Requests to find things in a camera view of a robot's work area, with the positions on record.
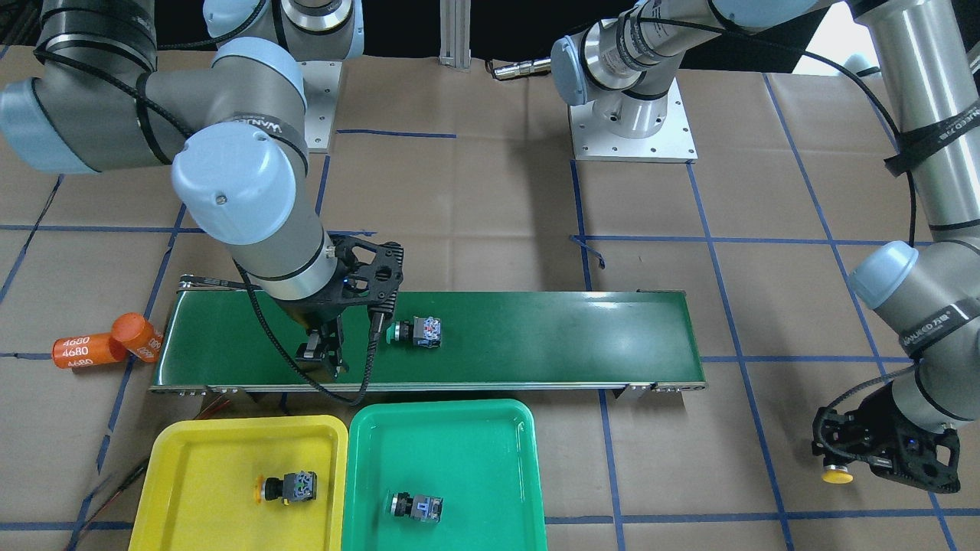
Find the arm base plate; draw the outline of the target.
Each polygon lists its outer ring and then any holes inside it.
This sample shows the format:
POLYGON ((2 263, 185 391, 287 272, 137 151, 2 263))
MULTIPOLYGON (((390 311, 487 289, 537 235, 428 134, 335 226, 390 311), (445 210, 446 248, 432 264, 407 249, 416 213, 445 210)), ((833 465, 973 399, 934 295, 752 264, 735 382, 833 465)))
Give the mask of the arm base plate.
POLYGON ((677 80, 655 100, 610 94, 568 108, 577 161, 685 164, 699 159, 677 80))
POLYGON ((341 91, 340 60, 301 60, 305 101, 305 143, 311 153, 328 154, 332 147, 341 91))

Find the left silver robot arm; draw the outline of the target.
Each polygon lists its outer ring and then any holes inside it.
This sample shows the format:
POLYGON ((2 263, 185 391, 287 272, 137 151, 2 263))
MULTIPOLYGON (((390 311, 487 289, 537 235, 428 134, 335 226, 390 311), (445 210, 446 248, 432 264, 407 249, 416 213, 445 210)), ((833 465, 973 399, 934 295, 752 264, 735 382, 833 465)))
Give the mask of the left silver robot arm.
POLYGON ((875 109, 844 77, 683 70, 690 166, 579 161, 588 249, 560 241, 571 289, 686 293, 708 387, 609 399, 629 515, 924 508, 925 492, 853 467, 822 481, 818 407, 904 364, 846 275, 907 232, 907 190, 875 109))

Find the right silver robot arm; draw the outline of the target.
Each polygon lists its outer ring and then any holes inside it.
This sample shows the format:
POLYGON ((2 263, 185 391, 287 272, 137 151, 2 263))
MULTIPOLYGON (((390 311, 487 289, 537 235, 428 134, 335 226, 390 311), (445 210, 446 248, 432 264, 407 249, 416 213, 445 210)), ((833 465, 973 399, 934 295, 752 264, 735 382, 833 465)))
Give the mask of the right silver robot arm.
POLYGON ((2 134, 28 166, 98 174, 169 166, 196 224, 305 331, 285 360, 346 370, 341 314, 394 299, 400 247, 330 234, 304 198, 305 62, 364 51, 360 1, 207 1, 209 67, 160 70, 152 1, 43 1, 39 78, 2 91, 2 134))

